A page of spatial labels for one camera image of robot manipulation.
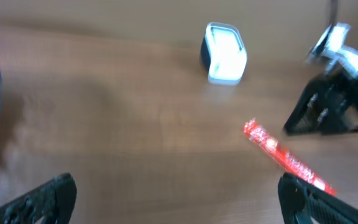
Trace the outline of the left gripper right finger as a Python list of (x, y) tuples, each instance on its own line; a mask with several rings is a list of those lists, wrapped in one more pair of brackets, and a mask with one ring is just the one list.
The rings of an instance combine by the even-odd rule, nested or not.
[(358, 209), (288, 172), (278, 182), (278, 198), (285, 224), (358, 224)]

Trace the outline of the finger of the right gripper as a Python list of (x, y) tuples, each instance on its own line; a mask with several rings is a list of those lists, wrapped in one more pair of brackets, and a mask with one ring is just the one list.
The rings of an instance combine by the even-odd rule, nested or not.
[(351, 106), (358, 107), (358, 79), (318, 75), (305, 86), (283, 129), (289, 136), (358, 133), (358, 125), (346, 115)]

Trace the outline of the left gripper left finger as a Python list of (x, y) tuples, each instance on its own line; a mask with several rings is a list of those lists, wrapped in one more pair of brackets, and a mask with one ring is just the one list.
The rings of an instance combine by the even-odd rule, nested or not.
[(77, 188), (69, 173), (48, 182), (0, 207), (0, 223), (68, 224), (75, 208)]

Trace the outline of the red snack stick packet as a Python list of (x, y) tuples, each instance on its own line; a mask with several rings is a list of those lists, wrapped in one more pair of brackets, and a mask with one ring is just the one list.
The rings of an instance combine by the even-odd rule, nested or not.
[(243, 133), (249, 141), (257, 145), (283, 170), (299, 177), (329, 195), (336, 195), (337, 191), (330, 183), (291, 153), (286, 146), (271, 135), (255, 118), (244, 124)]

